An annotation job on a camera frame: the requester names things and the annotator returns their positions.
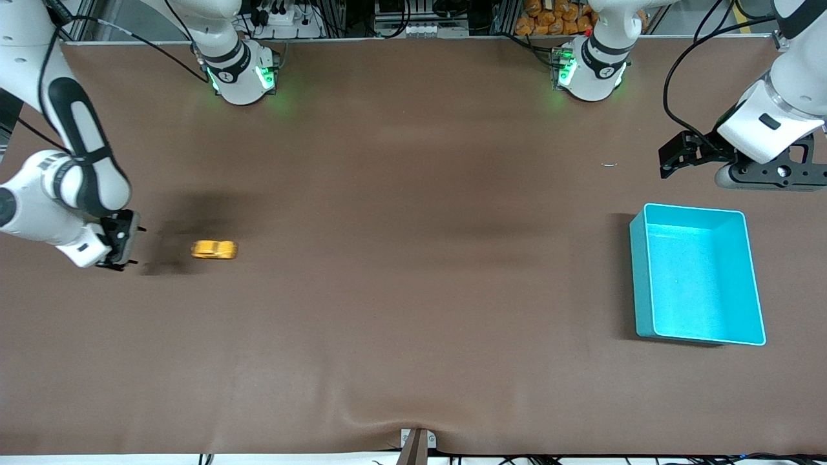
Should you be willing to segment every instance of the yellow toy car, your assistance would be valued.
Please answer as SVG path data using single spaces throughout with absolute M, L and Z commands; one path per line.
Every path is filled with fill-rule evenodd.
M 192 252 L 195 258 L 231 260 L 236 257 L 238 245 L 233 241 L 196 241 Z

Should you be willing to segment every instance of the brown table surface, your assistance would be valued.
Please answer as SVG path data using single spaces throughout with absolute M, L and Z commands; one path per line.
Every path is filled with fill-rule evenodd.
M 0 239 L 0 451 L 341 452 L 420 425 L 453 453 L 824 452 L 825 194 L 659 179 L 686 45 L 641 41 L 588 104 L 508 41 L 303 43 L 243 108 L 149 48 L 64 47 L 150 231 L 121 274 Z M 701 48 L 675 111 L 708 129 L 774 56 Z M 15 131 L 0 179 L 43 148 Z M 647 202 L 746 213 L 765 347 L 635 335 Z M 190 259 L 198 238 L 239 257 Z

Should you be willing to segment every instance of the plastic bin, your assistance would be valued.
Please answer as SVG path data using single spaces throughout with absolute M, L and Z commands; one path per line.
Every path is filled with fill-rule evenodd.
M 629 230 L 639 335 L 766 343 L 743 213 L 646 204 Z

